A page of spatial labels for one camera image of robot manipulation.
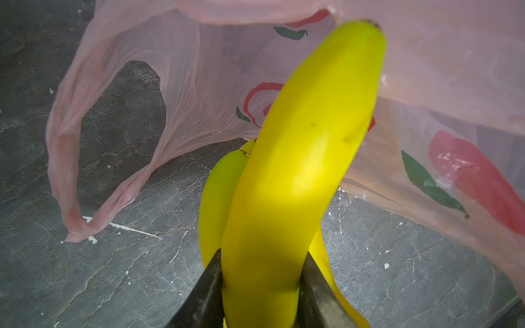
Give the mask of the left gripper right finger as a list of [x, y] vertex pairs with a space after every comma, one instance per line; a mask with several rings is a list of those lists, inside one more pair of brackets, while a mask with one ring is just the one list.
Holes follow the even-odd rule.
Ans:
[[337, 300], [310, 253], [300, 278], [297, 324], [303, 328], [358, 328]]

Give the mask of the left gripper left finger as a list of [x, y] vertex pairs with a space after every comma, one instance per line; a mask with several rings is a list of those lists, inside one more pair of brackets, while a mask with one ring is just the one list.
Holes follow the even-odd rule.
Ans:
[[221, 250], [218, 249], [195, 287], [165, 328], [222, 328]]

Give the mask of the pink plastic bag front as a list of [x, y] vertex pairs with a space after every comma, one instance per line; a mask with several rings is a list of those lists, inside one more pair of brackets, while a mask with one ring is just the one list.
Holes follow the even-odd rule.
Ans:
[[[67, 241], [102, 231], [171, 159], [255, 138], [296, 67], [362, 18], [379, 23], [388, 52], [343, 189], [484, 254], [523, 295], [523, 1], [97, 1], [46, 126]], [[89, 223], [77, 199], [81, 121], [131, 60], [159, 76], [166, 125], [150, 163]]]

